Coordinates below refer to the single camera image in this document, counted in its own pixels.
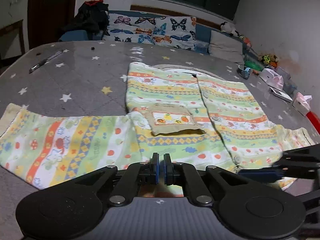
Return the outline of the dark clothes pile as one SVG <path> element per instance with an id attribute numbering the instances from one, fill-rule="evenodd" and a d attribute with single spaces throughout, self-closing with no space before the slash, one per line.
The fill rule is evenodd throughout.
<path id="1" fill-rule="evenodd" d="M 84 30 L 89 40 L 102 38 L 109 25 L 108 4 L 104 0 L 85 1 L 74 17 L 74 30 Z"/>

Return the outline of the green ball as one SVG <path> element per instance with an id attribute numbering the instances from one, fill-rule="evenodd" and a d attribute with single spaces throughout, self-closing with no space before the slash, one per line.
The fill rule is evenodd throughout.
<path id="1" fill-rule="evenodd" d="M 248 68 L 251 68 L 253 70 L 260 71 L 260 72 L 264 69 L 261 65 L 256 64 L 252 61 L 245 61 L 245 66 Z"/>

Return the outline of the patterned children's jacket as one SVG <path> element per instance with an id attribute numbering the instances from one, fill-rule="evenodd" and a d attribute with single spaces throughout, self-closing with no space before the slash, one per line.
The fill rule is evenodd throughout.
<path id="1" fill-rule="evenodd" d="M 207 74 L 129 66 L 124 116 L 48 117 L 9 104 L 1 166 L 44 189 L 107 165 L 126 169 L 153 153 L 199 170 L 263 168 L 311 146 L 307 130 L 268 120 L 248 88 Z"/>

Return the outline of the pink tissue box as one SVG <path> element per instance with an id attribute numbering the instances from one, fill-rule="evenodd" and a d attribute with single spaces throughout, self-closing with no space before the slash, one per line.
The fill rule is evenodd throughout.
<path id="1" fill-rule="evenodd" d="M 310 101 L 312 100 L 311 95 L 303 95 L 298 92 L 293 100 L 293 107 L 299 111 L 299 113 L 303 116 L 306 116 L 310 111 Z"/>

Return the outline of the blue toy watch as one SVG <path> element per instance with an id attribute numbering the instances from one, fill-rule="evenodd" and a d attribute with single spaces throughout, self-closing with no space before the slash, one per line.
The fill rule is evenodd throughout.
<path id="1" fill-rule="evenodd" d="M 244 65 L 238 65 L 237 73 L 245 80 L 248 80 L 251 75 L 252 69 Z"/>

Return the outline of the star patterned grey tablecloth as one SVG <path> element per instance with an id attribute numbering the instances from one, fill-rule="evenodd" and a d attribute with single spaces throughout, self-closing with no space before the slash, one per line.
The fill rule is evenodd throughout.
<path id="1" fill-rule="evenodd" d="M 58 50 L 68 50 L 29 74 L 29 68 Z M 194 51 L 124 42 L 59 42 L 34 48 L 1 75 L 1 116 L 14 103 L 46 116 L 125 115 L 126 82 L 130 62 L 150 66 L 174 64 L 206 70 L 229 80 L 243 82 L 268 119 L 285 128 L 304 127 L 319 144 L 311 122 L 291 105 L 269 93 L 253 75 L 248 80 L 237 65 Z M 18 202 L 36 189 L 1 167 L 1 239 L 21 239 L 15 219 Z"/>

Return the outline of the clear plastic container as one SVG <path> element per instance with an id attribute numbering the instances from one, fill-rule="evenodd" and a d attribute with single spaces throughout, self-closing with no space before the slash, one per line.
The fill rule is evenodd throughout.
<path id="1" fill-rule="evenodd" d="M 283 77 L 283 91 L 289 96 L 294 97 L 297 92 L 297 85 L 291 79 L 291 75 L 281 67 L 277 67 L 276 72 Z"/>

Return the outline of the round induction cooktop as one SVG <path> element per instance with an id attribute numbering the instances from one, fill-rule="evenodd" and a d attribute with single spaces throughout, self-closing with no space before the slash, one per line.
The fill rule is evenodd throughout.
<path id="1" fill-rule="evenodd" d="M 181 72 L 184 73 L 190 73 L 190 74 L 207 74 L 211 77 L 215 77 L 217 79 L 223 80 L 222 77 L 213 74 L 209 71 L 203 70 L 203 69 L 199 69 L 199 68 L 195 68 L 195 67 L 187 67 L 187 66 L 181 66 L 181 65 L 176 65 L 176 64 L 157 64 L 154 65 L 153 68 L 158 68 L 161 70 L 181 70 Z"/>

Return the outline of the blue sofa bench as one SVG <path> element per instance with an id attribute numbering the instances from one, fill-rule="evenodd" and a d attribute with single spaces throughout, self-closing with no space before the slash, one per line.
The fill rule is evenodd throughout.
<path id="1" fill-rule="evenodd" d="M 161 17 L 161 15 L 148 15 L 147 13 L 139 12 L 139 11 L 109 11 L 108 12 L 108 18 L 109 14 L 121 14 L 125 16 L 133 16 L 133 17 Z M 220 25 L 217 28 L 210 28 L 205 25 L 199 24 L 198 19 L 196 18 L 196 52 L 203 53 L 203 54 L 209 54 L 208 53 L 208 45 L 210 43 L 210 35 L 211 31 L 217 31 L 220 32 L 226 36 L 229 36 L 237 41 L 240 41 L 242 43 L 242 53 L 244 56 L 244 65 L 245 61 L 252 61 L 256 64 L 261 65 L 263 68 L 265 68 L 265 65 L 258 60 L 257 55 L 254 55 L 252 53 L 251 44 L 249 39 L 247 37 L 240 35 L 239 36 L 231 36 L 227 33 L 221 32 Z M 84 30 L 71 30 L 63 34 L 60 39 L 60 41 L 66 42 L 66 41 L 88 41 L 87 34 Z M 96 38 L 97 41 L 102 41 L 103 38 Z"/>

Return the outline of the wooden side table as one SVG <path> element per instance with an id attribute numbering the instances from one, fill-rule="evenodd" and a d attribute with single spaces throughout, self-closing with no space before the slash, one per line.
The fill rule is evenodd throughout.
<path id="1" fill-rule="evenodd" d="M 23 20 L 1 28 L 1 60 L 22 56 L 24 53 Z"/>

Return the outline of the white handheld device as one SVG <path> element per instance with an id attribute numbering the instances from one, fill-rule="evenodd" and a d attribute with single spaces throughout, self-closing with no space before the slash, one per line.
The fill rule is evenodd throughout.
<path id="1" fill-rule="evenodd" d="M 282 91 L 280 91 L 278 89 L 270 87 L 270 92 L 274 96 L 276 96 L 276 97 L 278 97 L 278 98 L 280 98 L 280 99 L 282 99 L 282 100 L 284 100 L 286 102 L 289 102 L 289 103 L 293 102 L 292 98 L 289 95 L 287 95 L 286 93 L 284 93 L 284 92 L 282 92 Z"/>

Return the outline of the butterfly print pillow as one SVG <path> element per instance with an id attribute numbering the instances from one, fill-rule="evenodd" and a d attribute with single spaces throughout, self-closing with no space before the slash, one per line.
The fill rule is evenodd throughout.
<path id="1" fill-rule="evenodd" d="M 196 18 L 190 16 L 133 17 L 109 14 L 103 40 L 196 50 Z"/>

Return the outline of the red plastic stool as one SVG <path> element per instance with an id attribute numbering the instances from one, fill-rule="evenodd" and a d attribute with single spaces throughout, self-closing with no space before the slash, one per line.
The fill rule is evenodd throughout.
<path id="1" fill-rule="evenodd" d="M 310 111 L 306 114 L 306 117 L 312 123 L 315 130 L 320 134 L 320 118 L 319 118 L 319 116 L 316 113 Z"/>

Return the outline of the grey cushion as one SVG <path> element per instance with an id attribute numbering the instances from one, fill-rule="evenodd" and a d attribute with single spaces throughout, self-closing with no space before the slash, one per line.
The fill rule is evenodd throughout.
<path id="1" fill-rule="evenodd" d="M 242 43 L 220 32 L 211 31 L 208 53 L 210 56 L 217 57 L 237 64 L 244 64 L 242 53 Z"/>

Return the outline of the dark wooden door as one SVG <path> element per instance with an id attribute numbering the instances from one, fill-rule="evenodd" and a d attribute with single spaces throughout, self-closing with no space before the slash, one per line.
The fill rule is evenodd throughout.
<path id="1" fill-rule="evenodd" d="M 74 11 L 75 0 L 28 0 L 29 48 L 58 41 L 67 31 Z"/>

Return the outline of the small plush toys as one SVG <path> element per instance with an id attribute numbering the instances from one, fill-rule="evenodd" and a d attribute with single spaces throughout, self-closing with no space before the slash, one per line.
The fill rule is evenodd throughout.
<path id="1" fill-rule="evenodd" d="M 278 57 L 276 55 L 262 55 L 258 57 L 258 60 L 262 62 L 264 65 L 271 66 L 273 68 L 277 68 L 278 66 Z"/>

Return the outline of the white pink tissue bag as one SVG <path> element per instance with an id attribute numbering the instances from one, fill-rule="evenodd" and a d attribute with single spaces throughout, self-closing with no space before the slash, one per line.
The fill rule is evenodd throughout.
<path id="1" fill-rule="evenodd" d="M 270 68 L 264 68 L 259 74 L 260 78 L 270 87 L 278 90 L 282 90 L 284 86 L 284 80 L 281 75 Z"/>

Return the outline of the black pen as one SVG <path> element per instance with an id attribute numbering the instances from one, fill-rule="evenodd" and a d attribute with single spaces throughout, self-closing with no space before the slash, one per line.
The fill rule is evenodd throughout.
<path id="1" fill-rule="evenodd" d="M 33 73 L 35 70 L 39 69 L 40 67 L 44 66 L 46 63 L 48 63 L 49 61 L 51 61 L 52 59 L 56 58 L 57 56 L 59 56 L 60 54 L 62 54 L 63 51 L 57 51 L 55 54 L 50 55 L 49 57 L 47 57 L 46 59 L 40 61 L 38 64 L 36 64 L 35 66 L 31 67 L 29 69 L 29 74 Z"/>

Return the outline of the small orange toy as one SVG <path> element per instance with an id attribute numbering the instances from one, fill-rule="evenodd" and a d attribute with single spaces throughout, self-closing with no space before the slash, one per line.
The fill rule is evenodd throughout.
<path id="1" fill-rule="evenodd" d="M 253 72 L 252 72 L 254 75 L 259 75 L 260 74 L 260 72 L 259 71 L 257 71 L 257 70 L 253 70 Z"/>

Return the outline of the white black plush toy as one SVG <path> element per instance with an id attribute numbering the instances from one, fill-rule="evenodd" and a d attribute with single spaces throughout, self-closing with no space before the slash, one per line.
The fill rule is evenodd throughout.
<path id="1" fill-rule="evenodd" d="M 220 24 L 221 32 L 227 33 L 231 36 L 239 36 L 239 32 L 236 31 L 235 25 L 229 22 L 223 22 Z"/>

